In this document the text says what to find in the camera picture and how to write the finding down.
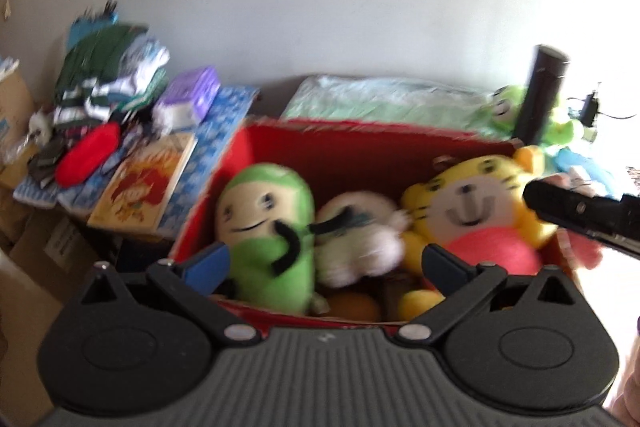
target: purple package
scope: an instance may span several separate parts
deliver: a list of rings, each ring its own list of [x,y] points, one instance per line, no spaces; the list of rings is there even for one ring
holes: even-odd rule
[[[219,89],[220,81],[212,66],[180,73],[154,107],[155,126],[171,131],[198,125]]]

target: plush face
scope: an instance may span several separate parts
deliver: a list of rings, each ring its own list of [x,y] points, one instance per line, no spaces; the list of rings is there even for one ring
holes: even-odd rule
[[[293,187],[273,182],[245,182],[226,190],[218,202],[216,230],[228,247],[245,239],[273,237],[273,221],[299,221],[297,198]]]
[[[522,192],[532,179],[506,156],[482,156],[414,185],[402,204],[412,213],[415,232],[446,245],[476,230],[519,227],[526,213]]]
[[[494,92],[491,100],[491,118],[496,127],[504,130],[513,128],[525,93],[522,86],[501,87]]]

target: cardboard box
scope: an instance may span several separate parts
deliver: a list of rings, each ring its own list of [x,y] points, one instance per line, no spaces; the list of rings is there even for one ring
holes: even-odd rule
[[[36,152],[38,152],[38,146],[31,143],[25,147],[15,162],[5,166],[0,172],[0,187],[15,190],[20,182],[27,176],[27,163]]]
[[[7,348],[0,362],[0,417],[6,416],[7,425],[34,425],[53,407],[40,381],[36,357],[60,308],[0,251],[0,310]]]
[[[33,209],[14,200],[12,190],[0,186],[0,234],[12,244],[16,243],[24,232],[27,220]]]
[[[27,134],[35,111],[31,93],[17,68],[0,78],[0,148],[12,146]]]
[[[76,224],[54,210],[31,216],[9,257],[61,303],[74,295],[98,261]]]
[[[226,184],[251,164],[268,162],[293,169],[309,185],[316,208],[320,208],[352,190],[372,190],[399,201],[407,187],[436,175],[443,157],[464,161],[488,154],[513,156],[517,145],[456,130],[404,124],[247,118],[191,209],[170,256],[185,261],[216,240],[216,202]],[[539,254],[542,264],[557,264],[575,281],[557,235]],[[218,302],[263,332],[274,326],[334,328],[354,323],[278,314],[225,299]],[[385,329],[394,334],[398,325],[387,323]]]

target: stack of clothes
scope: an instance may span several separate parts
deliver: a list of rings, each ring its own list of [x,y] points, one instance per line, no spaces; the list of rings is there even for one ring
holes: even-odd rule
[[[143,25],[114,24],[66,54],[56,83],[54,127],[69,140],[152,105],[168,82],[169,51]]]

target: book cover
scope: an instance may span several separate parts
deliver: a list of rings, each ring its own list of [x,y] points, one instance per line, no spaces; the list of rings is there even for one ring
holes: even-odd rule
[[[118,232],[153,232],[193,152],[191,133],[169,134],[121,163],[88,225]]]

